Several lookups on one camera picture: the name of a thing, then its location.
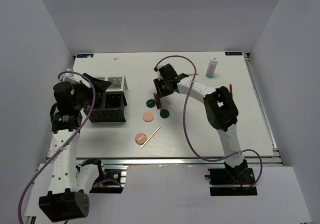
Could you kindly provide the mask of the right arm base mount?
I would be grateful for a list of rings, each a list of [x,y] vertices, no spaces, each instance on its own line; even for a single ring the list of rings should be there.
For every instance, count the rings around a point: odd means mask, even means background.
[[[212,197],[240,197],[257,196],[257,188],[251,186],[255,183],[252,168],[249,168],[237,181],[233,179],[226,169],[208,169],[204,178],[209,182],[210,195]]]

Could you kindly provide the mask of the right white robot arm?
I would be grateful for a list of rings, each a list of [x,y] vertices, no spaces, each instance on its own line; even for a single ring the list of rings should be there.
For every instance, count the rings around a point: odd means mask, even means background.
[[[191,151],[206,162],[217,162],[200,156],[193,148],[187,134],[186,111],[189,98],[193,98],[204,105],[209,124],[217,131],[222,145],[226,179],[236,184],[243,179],[248,169],[237,135],[237,116],[239,111],[228,88],[212,88],[195,81],[187,74],[177,74],[171,64],[160,65],[154,68],[158,78],[154,79],[157,99],[173,93],[185,94],[183,105],[182,124],[185,139]]]

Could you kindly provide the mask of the dark red makeup pencil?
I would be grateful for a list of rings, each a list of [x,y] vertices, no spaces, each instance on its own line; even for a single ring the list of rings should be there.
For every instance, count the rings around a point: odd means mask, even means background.
[[[232,84],[230,84],[230,85],[229,85],[229,92],[230,92],[230,94],[232,95],[232,93],[233,93],[233,87],[232,87]]]

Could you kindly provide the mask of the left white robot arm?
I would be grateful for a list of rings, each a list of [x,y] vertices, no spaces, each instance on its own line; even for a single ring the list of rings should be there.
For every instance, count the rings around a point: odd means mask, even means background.
[[[53,132],[53,170],[48,192],[38,206],[53,223],[81,219],[90,211],[89,193],[93,185],[103,182],[106,172],[102,161],[94,158],[76,164],[80,130],[85,124],[81,111],[93,107],[111,82],[84,73],[82,81],[63,77],[53,87],[55,104],[50,112]]]

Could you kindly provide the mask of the red black makeup pencil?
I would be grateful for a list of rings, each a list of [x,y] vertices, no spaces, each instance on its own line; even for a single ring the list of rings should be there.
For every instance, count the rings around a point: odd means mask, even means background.
[[[154,97],[155,105],[156,105],[157,109],[160,110],[160,105],[159,105],[156,93],[153,93],[153,97]]]

